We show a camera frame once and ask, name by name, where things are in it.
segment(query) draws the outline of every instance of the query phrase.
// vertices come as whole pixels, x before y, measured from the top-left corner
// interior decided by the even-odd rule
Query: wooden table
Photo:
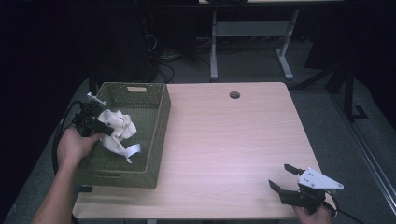
[[[283,83],[168,85],[172,102],[156,189],[93,187],[77,218],[294,218],[268,179],[298,189],[284,163],[318,162]],[[237,91],[238,99],[230,97]]]

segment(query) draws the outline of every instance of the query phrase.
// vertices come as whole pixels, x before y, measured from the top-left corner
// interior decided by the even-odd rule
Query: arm
[[[71,222],[74,177],[79,162],[102,136],[102,133],[97,133],[90,137],[81,137],[76,129],[64,131],[57,150],[60,163],[58,173],[32,223]]]
[[[324,206],[319,207],[318,211],[312,215],[308,215],[302,207],[292,207],[302,224],[332,224],[332,214]]]

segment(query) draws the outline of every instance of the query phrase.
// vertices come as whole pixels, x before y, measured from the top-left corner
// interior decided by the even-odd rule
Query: forearm
[[[76,170],[77,164],[74,162],[61,163],[58,174],[32,223],[70,224]]]

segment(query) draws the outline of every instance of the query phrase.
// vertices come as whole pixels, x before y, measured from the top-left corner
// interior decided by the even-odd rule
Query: fabric
[[[129,163],[132,163],[129,158],[141,151],[140,144],[127,148],[121,144],[122,140],[130,138],[136,133],[136,127],[131,122],[131,117],[129,115],[123,115],[119,110],[112,112],[107,109],[99,115],[98,120],[114,129],[111,136],[105,135],[102,137],[103,146],[111,152],[124,156]]]

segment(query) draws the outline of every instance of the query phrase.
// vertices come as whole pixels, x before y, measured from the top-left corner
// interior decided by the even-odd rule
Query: dark background
[[[210,36],[211,13],[160,11],[147,20],[147,11],[81,13],[50,0],[0,4],[2,221],[83,80],[94,76],[99,84],[150,81],[156,75],[156,61],[145,51],[143,34],[153,33],[162,45],[193,57],[195,37]],[[395,9],[385,2],[304,7],[293,35],[315,41],[307,67],[327,69],[348,62],[393,127]],[[273,12],[276,19],[279,14]],[[245,19],[261,19],[262,14],[249,15],[253,18]]]

